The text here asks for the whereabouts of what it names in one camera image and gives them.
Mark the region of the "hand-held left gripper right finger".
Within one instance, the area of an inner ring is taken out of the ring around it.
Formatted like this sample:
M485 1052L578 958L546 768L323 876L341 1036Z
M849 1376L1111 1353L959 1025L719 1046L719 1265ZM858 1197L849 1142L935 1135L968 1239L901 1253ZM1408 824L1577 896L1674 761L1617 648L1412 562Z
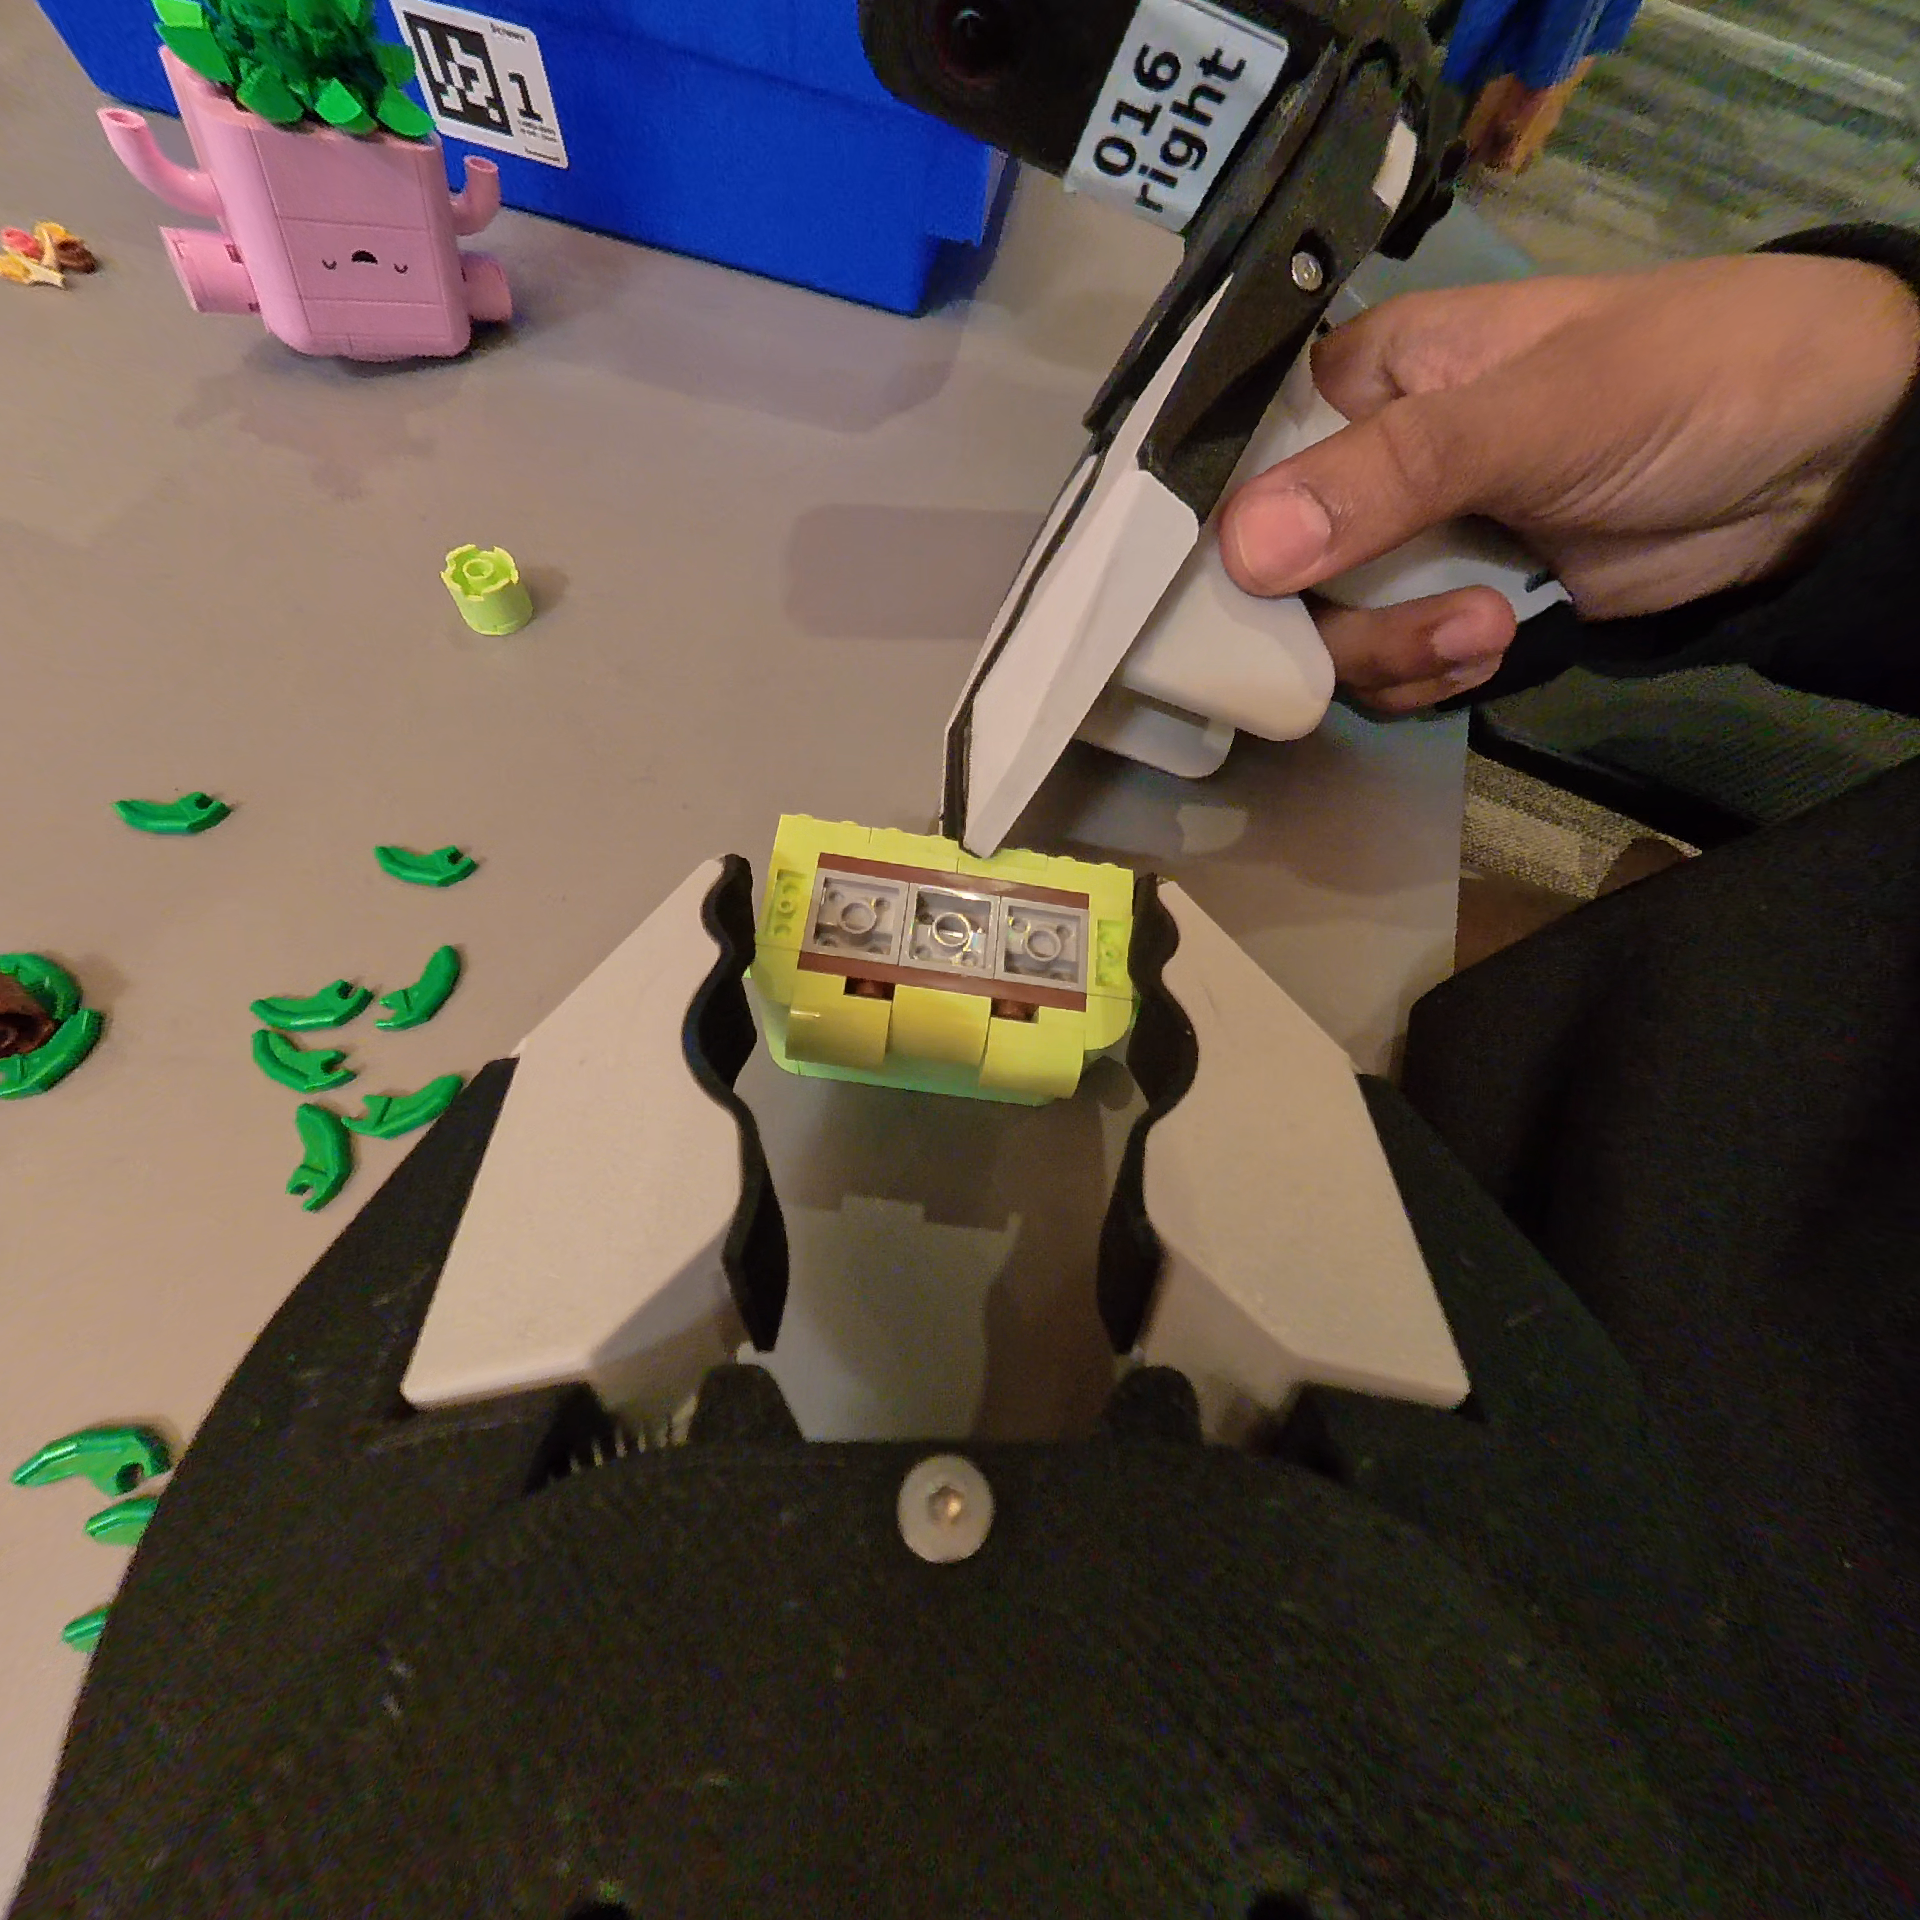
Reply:
M1304 1385L1466 1400L1348 1054L1171 879L1138 879L1131 977L1146 1109L1095 1263L1115 1353L1181 1374L1207 1437L1256 1434Z

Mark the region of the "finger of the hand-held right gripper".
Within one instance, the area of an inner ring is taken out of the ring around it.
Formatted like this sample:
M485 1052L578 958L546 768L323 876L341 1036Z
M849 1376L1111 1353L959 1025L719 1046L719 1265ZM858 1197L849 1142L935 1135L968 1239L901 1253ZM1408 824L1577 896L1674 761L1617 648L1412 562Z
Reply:
M1032 543L944 733L941 833L994 854L1187 565L1199 516L1092 449Z

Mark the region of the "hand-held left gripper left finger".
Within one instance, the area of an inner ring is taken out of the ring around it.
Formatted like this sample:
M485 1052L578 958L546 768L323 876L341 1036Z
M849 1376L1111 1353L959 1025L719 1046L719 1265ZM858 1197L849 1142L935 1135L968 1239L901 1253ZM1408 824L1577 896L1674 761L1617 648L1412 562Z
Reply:
M752 1110L752 869L708 860L520 1045L403 1393L588 1382L675 1423L777 1344L785 1217Z

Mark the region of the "lime green brick figure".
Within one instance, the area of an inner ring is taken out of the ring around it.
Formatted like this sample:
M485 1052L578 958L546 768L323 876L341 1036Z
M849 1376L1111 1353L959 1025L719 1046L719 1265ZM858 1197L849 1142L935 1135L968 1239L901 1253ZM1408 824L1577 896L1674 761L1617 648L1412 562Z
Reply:
M1137 878L783 815L752 980L791 1072L1042 1106L1137 1017Z

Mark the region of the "person's right forearm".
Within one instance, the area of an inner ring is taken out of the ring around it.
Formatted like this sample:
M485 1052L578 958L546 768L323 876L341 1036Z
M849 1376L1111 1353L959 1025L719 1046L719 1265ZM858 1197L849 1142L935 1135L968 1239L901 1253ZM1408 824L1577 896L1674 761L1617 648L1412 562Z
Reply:
M1736 593L1745 655L1792 687L1919 712L1919 378L1810 527Z

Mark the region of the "person's right hand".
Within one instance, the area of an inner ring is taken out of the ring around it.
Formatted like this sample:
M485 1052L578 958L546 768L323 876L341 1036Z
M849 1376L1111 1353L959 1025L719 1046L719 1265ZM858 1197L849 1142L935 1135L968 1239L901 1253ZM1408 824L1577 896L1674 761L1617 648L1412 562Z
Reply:
M1887 226L1407 294L1319 341L1312 376L1347 426L1242 486L1218 551L1237 588L1306 593L1481 516L1565 588L1529 622L1479 588L1316 609L1337 684L1381 712L1571 664L1777 681L1745 655L1737 589L1901 402L1916 325L1916 234Z

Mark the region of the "blue storage bin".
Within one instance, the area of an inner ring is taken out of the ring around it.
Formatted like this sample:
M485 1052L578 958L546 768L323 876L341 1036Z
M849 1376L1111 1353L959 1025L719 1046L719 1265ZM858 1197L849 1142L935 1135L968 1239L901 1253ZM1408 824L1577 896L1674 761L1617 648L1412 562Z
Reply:
M500 204L897 312L991 241L1001 154L877 85L855 5L372 6L450 190L492 160ZM117 101L175 95L153 5L41 10Z

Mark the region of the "dark mesh office chair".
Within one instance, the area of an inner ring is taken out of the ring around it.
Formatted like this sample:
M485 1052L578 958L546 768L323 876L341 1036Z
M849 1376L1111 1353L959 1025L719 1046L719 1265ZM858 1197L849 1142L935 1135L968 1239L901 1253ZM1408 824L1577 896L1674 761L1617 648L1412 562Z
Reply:
M1908 717L1755 679L1562 679L1473 712L1473 746L1696 847L1786 823L1919 753Z

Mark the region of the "lime green round brick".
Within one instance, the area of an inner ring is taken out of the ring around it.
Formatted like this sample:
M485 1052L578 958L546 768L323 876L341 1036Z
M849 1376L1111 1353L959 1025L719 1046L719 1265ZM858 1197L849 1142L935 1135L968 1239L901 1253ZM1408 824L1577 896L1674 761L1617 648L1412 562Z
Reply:
M515 634L535 616L535 601L520 565L500 545L455 545L445 553L441 580L473 633Z

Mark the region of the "pink brick figure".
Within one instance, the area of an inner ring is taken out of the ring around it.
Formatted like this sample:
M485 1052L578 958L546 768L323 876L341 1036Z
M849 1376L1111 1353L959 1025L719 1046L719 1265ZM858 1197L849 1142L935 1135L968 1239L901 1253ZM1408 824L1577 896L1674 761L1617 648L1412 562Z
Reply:
M196 169L153 127L100 110L112 151L157 198L212 220L161 228L199 312L260 316L298 351L405 360L467 351L475 322L512 320L481 232L497 165L448 188L439 133L405 88L416 60L377 33L371 1L155 1L161 62Z

